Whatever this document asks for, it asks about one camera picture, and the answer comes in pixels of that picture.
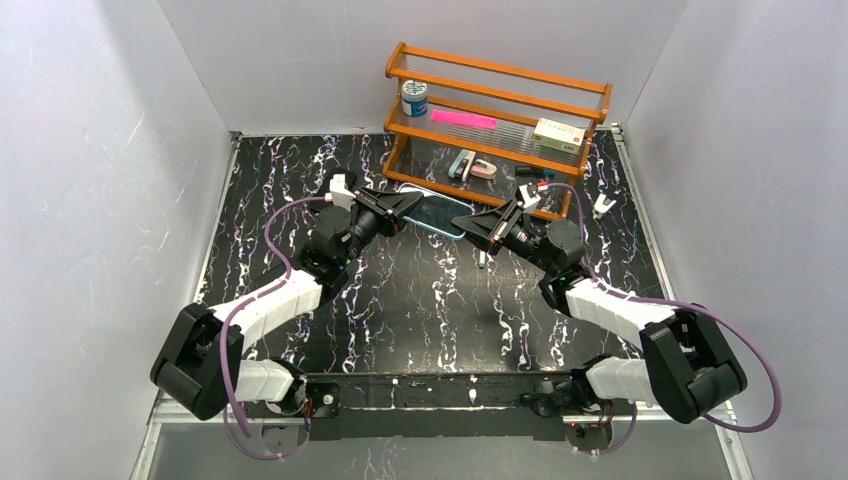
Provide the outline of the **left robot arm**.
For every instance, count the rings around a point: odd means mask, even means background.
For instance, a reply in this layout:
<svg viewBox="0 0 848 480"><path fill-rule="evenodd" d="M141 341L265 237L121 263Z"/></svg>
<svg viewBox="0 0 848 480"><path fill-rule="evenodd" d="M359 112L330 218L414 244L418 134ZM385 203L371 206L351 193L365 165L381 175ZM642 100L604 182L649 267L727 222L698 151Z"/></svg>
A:
<svg viewBox="0 0 848 480"><path fill-rule="evenodd" d="M200 420L230 410L241 429L247 427L247 402L302 404L305 380L293 366L247 360L246 349L333 300L365 247L378 235L401 231L424 197L367 188L320 197L324 209L297 260L282 260L280 276L230 302L190 303L179 311L151 367L151 382Z"/></svg>

